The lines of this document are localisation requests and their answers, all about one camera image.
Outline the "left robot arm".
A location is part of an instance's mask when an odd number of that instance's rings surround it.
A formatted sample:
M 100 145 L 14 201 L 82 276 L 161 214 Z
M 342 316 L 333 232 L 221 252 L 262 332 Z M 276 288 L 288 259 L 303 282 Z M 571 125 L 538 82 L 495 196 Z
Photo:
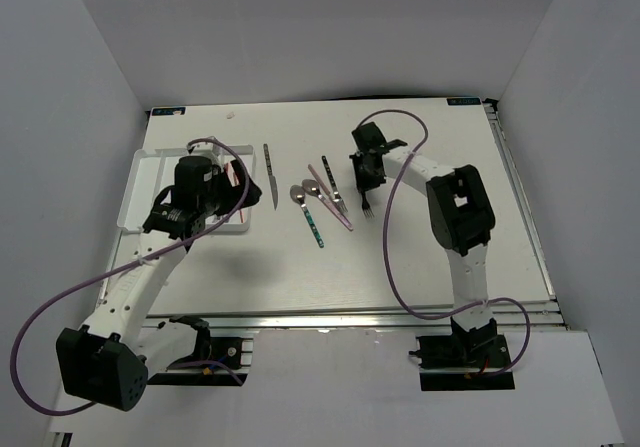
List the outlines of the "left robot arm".
M 144 321 L 161 289 L 205 231 L 210 217 L 258 203 L 260 189 L 234 159 L 225 170 L 206 156 L 181 158 L 174 182 L 154 200 L 142 227 L 134 265 L 78 329 L 64 329 L 56 354 L 67 394 L 121 411 L 140 400 L 148 380 L 174 363 L 203 365 L 215 358 L 206 321 L 188 315 L 160 323 L 149 335 Z

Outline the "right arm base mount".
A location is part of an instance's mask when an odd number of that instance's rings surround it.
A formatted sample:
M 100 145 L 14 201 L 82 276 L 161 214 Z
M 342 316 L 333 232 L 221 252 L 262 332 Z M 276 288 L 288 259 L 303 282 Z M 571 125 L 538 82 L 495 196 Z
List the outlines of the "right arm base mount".
M 419 368 L 423 392 L 507 391 L 515 389 L 510 371 L 497 371 L 511 363 L 506 339 L 499 335 L 493 345 L 479 355 L 465 358 L 452 335 L 430 335 L 416 338 L 417 347 L 409 358 Z

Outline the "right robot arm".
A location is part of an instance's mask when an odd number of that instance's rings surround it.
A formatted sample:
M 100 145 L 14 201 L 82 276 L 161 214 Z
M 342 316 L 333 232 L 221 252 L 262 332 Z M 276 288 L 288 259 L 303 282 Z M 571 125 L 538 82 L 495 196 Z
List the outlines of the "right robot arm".
M 425 196 L 431 230 L 450 266 L 454 314 L 453 357 L 472 366 L 497 338 L 488 306 L 486 256 L 495 215 L 479 171 L 472 165 L 450 168 L 411 152 L 407 143 L 386 140 L 368 122 L 352 131 L 356 152 L 350 156 L 363 212 L 371 212 L 366 193 L 393 178 Z

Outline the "black handled fork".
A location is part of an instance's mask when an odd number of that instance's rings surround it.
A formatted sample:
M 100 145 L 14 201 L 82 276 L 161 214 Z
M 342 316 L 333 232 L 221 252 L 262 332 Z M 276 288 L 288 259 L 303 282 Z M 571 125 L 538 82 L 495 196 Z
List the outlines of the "black handled fork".
M 330 167 L 330 164 L 328 162 L 328 159 L 327 159 L 326 156 L 322 156 L 321 160 L 322 160 L 323 167 L 325 169 L 325 172 L 326 172 L 328 180 L 329 180 L 329 184 L 330 184 L 331 192 L 332 192 L 333 202 L 336 204 L 338 210 L 342 214 L 347 215 L 348 214 L 348 209 L 346 207 L 344 199 L 342 198 L 342 196 L 339 193 L 339 189 L 338 189 L 337 183 L 335 181 L 335 178 L 333 176 L 333 172 L 331 170 L 331 167 Z

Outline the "teal handled fork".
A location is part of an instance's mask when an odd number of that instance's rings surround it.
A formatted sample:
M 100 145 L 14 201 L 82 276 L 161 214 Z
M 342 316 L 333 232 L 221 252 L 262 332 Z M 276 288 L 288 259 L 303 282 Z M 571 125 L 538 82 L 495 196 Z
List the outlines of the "teal handled fork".
M 371 205 L 367 199 L 366 196 L 366 192 L 365 191 L 361 191 L 360 192 L 360 196 L 361 196 L 361 209 L 363 212 L 363 215 L 367 218 L 367 219 L 372 219 L 374 217 L 374 213 L 371 209 Z

